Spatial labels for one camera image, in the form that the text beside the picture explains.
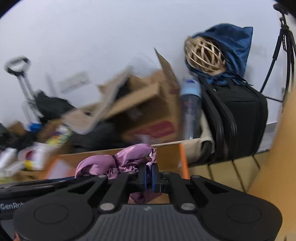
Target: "black tripod leg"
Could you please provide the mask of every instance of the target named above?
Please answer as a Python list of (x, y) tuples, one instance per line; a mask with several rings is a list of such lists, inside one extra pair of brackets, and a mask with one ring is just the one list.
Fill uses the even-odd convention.
[(290, 71), (291, 71), (291, 47), (290, 47), (290, 37), (289, 35), (285, 35), (286, 37), (286, 45), (287, 45), (287, 77), (286, 77), (286, 89), (285, 89), (285, 94), (283, 97), (283, 105), (285, 103), (288, 90), (289, 90), (289, 84), (290, 84)]
[(295, 64), (295, 61), (294, 61), (294, 48), (293, 48), (293, 42), (292, 42), (292, 39), (290, 39), (290, 53), (291, 53), (291, 73), (292, 73), (292, 77), (291, 77), (291, 90), (293, 89), (293, 86), (294, 86), (294, 64)]
[(264, 90), (264, 88), (265, 88), (265, 86), (266, 86), (266, 84), (267, 84), (267, 81), (268, 81), (268, 79), (269, 79), (269, 76), (270, 76), (270, 74), (271, 74), (271, 72), (272, 72), (272, 68), (274, 67), (274, 63), (276, 62), (277, 57), (278, 57), (278, 55), (279, 55), (279, 50), (280, 50), (280, 48), (281, 48), (281, 44), (282, 44), (283, 38), (284, 38), (284, 31), (283, 31), (283, 29), (281, 28), (281, 30), (280, 30), (280, 32), (279, 32), (278, 40), (277, 40), (277, 42), (276, 42), (276, 48), (274, 49), (274, 54), (273, 54), (273, 56), (272, 56), (272, 62), (271, 62), (271, 65), (270, 65), (270, 67), (269, 67), (269, 70), (268, 70), (268, 72), (267, 72), (267, 75), (266, 75), (266, 78), (265, 78), (265, 80), (264, 80), (264, 83), (263, 83), (263, 85), (262, 85), (262, 87), (261, 87), (260, 93), (263, 92), (263, 90)]
[[(290, 36), (290, 40), (292, 42), (291, 53), (292, 53), (293, 56), (291, 56), (291, 60), (293, 59), (293, 63), (295, 63), (294, 55), (295, 55), (295, 58), (296, 58), (296, 44), (295, 44), (294, 35), (293, 35), (291, 30), (289, 31), (289, 36)], [(294, 86), (294, 75), (292, 75), (292, 88), (293, 88), (293, 86)]]

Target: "black suitcase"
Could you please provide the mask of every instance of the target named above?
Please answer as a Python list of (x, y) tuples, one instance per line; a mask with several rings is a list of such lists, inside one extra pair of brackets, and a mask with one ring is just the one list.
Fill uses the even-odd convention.
[(199, 81), (220, 113), (227, 144), (228, 160), (254, 155), (264, 134), (268, 116), (266, 98), (248, 85), (210, 85)]
[(189, 167), (211, 164), (219, 161), (224, 161), (228, 158), (222, 119), (211, 98), (203, 87), (202, 109), (205, 113), (212, 134), (215, 151), (212, 153), (212, 142), (204, 141), (201, 144), (200, 155), (196, 158), (195, 161), (188, 164)]

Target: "wicker ball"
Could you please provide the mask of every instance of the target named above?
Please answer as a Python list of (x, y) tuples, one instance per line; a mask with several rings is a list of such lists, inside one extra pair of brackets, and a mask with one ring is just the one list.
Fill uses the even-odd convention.
[(202, 37), (188, 37), (184, 43), (185, 56), (188, 63), (210, 75), (225, 72), (225, 59), (212, 40)]

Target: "plastic bottle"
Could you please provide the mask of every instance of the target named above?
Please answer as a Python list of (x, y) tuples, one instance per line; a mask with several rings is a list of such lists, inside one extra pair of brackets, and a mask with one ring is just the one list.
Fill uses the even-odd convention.
[(201, 87), (193, 78), (186, 78), (181, 85), (180, 99), (182, 105), (181, 129), (182, 139), (190, 140), (201, 135)]

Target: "tiled floor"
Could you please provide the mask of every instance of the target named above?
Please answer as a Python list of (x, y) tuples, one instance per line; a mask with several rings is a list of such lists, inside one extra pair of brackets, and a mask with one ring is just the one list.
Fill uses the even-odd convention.
[(268, 158), (269, 152), (189, 168), (189, 175), (200, 175), (234, 189), (247, 192)]

